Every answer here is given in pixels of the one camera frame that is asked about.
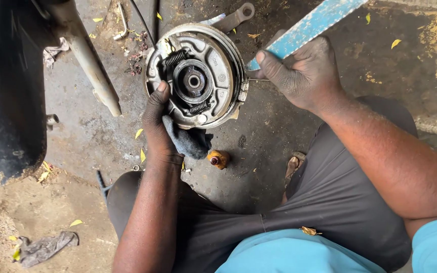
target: gray shorts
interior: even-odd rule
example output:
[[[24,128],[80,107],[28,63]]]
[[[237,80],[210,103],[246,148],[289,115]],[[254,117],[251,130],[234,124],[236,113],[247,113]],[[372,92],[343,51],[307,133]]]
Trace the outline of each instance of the gray shorts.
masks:
[[[418,136],[408,110],[380,97],[358,100],[406,132]],[[141,172],[123,174],[107,198],[120,239],[136,199]],[[407,263],[411,240],[403,220],[379,195],[328,124],[319,126],[305,162],[286,189],[288,201],[267,213],[231,214],[182,182],[173,272],[214,272],[241,240],[302,226],[378,264],[387,272]]]

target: small bottle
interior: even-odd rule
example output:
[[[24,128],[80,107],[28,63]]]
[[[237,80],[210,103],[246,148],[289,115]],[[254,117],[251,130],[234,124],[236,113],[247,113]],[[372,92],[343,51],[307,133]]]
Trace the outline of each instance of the small bottle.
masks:
[[[210,160],[210,163],[216,166],[219,170],[223,170],[227,168],[227,164],[230,161],[230,155],[225,151],[212,150],[207,155],[207,159]]]

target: brake spring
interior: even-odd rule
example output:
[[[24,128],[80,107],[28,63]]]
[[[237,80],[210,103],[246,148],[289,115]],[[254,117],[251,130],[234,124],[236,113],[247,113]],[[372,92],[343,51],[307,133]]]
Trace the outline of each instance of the brake spring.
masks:
[[[165,65],[167,65],[167,66],[176,65],[181,60],[186,59],[186,57],[187,57],[186,56],[186,51],[184,51],[184,50],[172,52],[172,53],[170,53],[168,58],[165,59]]]
[[[203,111],[205,111],[207,109],[208,109],[208,103],[207,102],[202,102],[200,104],[192,106],[190,108],[190,113],[192,115],[195,115],[195,114],[201,113],[201,112],[203,112]]]

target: dirty hand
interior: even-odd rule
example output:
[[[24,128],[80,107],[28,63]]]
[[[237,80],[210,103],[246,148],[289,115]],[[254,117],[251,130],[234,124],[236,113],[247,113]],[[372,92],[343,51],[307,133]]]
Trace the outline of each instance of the dirty hand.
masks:
[[[158,89],[149,96],[143,115],[143,129],[148,140],[149,156],[156,156],[169,161],[171,157],[179,156],[173,141],[169,137],[161,116],[165,103],[169,100],[171,91],[169,84],[161,81]]]
[[[288,69],[273,54],[260,51],[257,77],[268,78],[295,106],[317,115],[346,97],[338,76],[330,40],[317,37],[293,53],[297,62]]]

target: person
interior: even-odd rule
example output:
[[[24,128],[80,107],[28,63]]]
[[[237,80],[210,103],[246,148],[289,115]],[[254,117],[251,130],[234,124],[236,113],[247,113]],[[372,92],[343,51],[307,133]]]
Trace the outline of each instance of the person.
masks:
[[[113,272],[392,272],[412,251],[414,272],[437,272],[437,152],[396,101],[343,90],[327,38],[293,55],[291,70],[271,53],[256,56],[260,77],[324,121],[285,202],[231,214],[181,181],[161,82],[143,116],[146,171],[125,173],[109,192]]]

